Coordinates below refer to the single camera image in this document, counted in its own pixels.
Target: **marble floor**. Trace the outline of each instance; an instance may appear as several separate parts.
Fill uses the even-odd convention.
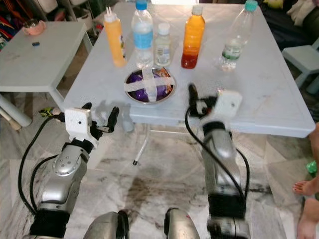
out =
[[[76,64],[81,64],[83,59],[83,56],[76,58]],[[73,66],[62,82],[62,94],[76,76],[77,69]],[[17,193],[18,168],[24,150],[44,120],[37,111],[55,106],[48,94],[11,96],[19,108],[32,116],[33,122],[16,132],[0,120],[0,239],[20,239],[28,233],[33,218]],[[185,132],[184,128],[174,130]],[[187,211],[200,237],[209,238],[208,201],[199,146],[189,136],[152,133],[139,164],[133,166],[145,134],[143,124],[136,124],[131,133],[125,133],[118,124],[113,134],[101,139],[97,154],[102,160],[96,162],[91,158],[88,163],[67,225],[66,239],[82,238],[97,216],[120,209],[129,212],[132,239],[164,238],[164,215],[170,207]],[[251,167],[246,219],[252,239],[296,238],[303,198],[294,195],[291,188],[296,181],[308,177],[305,165],[313,160],[309,140],[237,132],[233,135],[235,145],[246,155]],[[24,167],[22,181],[26,194],[35,164],[59,153],[66,141],[68,134],[62,123],[50,122],[43,130]],[[240,157],[236,162],[244,180],[244,164]],[[45,165],[35,179],[37,202],[49,170],[48,164]]]

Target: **green bottle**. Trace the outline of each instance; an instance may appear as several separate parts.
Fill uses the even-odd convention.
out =
[[[316,176],[317,173],[317,163],[315,161],[308,163],[306,165],[306,168],[308,170],[308,173],[311,174],[313,177]]]

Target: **small white table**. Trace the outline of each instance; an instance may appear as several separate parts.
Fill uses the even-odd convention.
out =
[[[0,92],[49,92],[60,107],[64,98],[56,87],[70,65],[81,41],[88,52],[92,44],[84,23],[46,22],[38,36],[19,31],[0,52]],[[20,125],[31,119],[0,95],[0,107]]]
[[[114,12],[122,22],[123,37],[129,62],[117,68],[112,63],[106,34],[100,34],[88,59],[65,98],[65,107],[93,104],[93,119],[102,122],[112,105],[130,105],[134,122],[184,126],[188,106],[188,84],[195,83],[200,96],[216,93],[218,87],[242,94],[243,102],[233,119],[233,130],[306,137],[315,123],[291,76],[270,29],[258,8],[250,41],[245,47],[234,73],[214,67],[221,55],[227,31],[241,11],[238,4],[204,4],[205,34],[194,69],[183,69],[180,60],[185,22],[191,15],[189,5],[148,5],[154,21],[154,33],[160,22],[169,22],[174,54],[169,71],[175,77],[175,94],[155,105],[142,105],[125,94],[123,82],[136,69],[131,20],[134,4],[118,3]]]

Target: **black cable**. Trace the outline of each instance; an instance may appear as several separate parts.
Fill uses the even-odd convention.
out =
[[[243,194],[242,189],[240,188],[240,186],[238,185],[238,183],[236,182],[235,178],[233,177],[233,175],[231,175],[231,173],[229,172],[229,170],[226,168],[226,166],[213,154],[212,151],[210,151],[210,149],[193,133],[193,131],[191,130],[191,128],[189,127],[189,123],[188,123],[188,115],[190,112],[190,108],[191,106],[188,107],[186,113],[185,113],[185,125],[186,125],[186,129],[188,130],[188,132],[190,133],[190,135],[203,147],[203,149],[212,157],[213,160],[215,160],[217,162],[217,164],[225,171],[225,173],[228,175],[228,177],[231,179],[231,181],[234,183],[236,189],[238,190],[239,196],[240,198],[243,200],[243,202],[246,204],[245,201],[245,196]]]
[[[247,161],[247,158],[245,157],[245,155],[239,149],[236,149],[236,150],[241,155],[241,157],[243,158],[245,165],[246,165],[245,200],[247,200],[247,195],[248,195],[248,191],[249,191],[249,182],[250,182],[250,168],[249,168],[249,164],[248,164],[248,161]]]
[[[53,116],[53,117],[49,117],[47,118],[40,126],[40,128],[38,129],[37,133],[35,134],[35,136],[33,137],[33,140],[31,141],[31,143],[28,145],[28,147],[26,148],[25,152],[24,152],[24,155],[22,157],[22,160],[21,160],[21,164],[20,164],[20,168],[19,168],[19,175],[18,175],[18,190],[19,190],[19,194],[20,194],[20,197],[23,201],[23,203],[26,205],[26,207],[29,209],[29,211],[35,215],[35,210],[33,209],[33,207],[30,205],[30,203],[27,201],[24,193],[23,193],[23,190],[22,190],[22,171],[23,171],[23,165],[24,165],[24,162],[25,162],[25,159],[31,149],[31,147],[33,146],[34,142],[36,141],[36,139],[38,138],[39,134],[41,133],[41,131],[43,130],[44,126],[46,125],[46,123],[48,123],[51,119],[55,119],[57,117]]]
[[[58,154],[54,155],[54,156],[51,156],[51,157],[48,157],[44,160],[42,160],[41,162],[39,162],[36,167],[34,168],[33,172],[32,172],[32,175],[31,175],[31,180],[30,180],[30,199],[31,199],[31,204],[34,208],[35,211],[37,211],[37,206],[36,206],[36,203],[35,203],[35,200],[34,200],[34,194],[33,194],[33,184],[34,184],[34,179],[35,179],[35,175],[36,175],[36,172],[38,171],[38,169],[41,167],[41,165],[53,158],[55,158],[56,156],[58,156]]]

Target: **orange bottle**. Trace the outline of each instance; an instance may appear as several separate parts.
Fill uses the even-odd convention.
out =
[[[104,15],[104,29],[108,36],[114,65],[118,67],[124,66],[126,59],[121,21],[110,7],[106,8],[106,14]]]
[[[192,16],[186,22],[183,56],[181,58],[181,66],[183,68],[192,69],[196,66],[205,30],[205,20],[202,13],[203,7],[194,5]]]

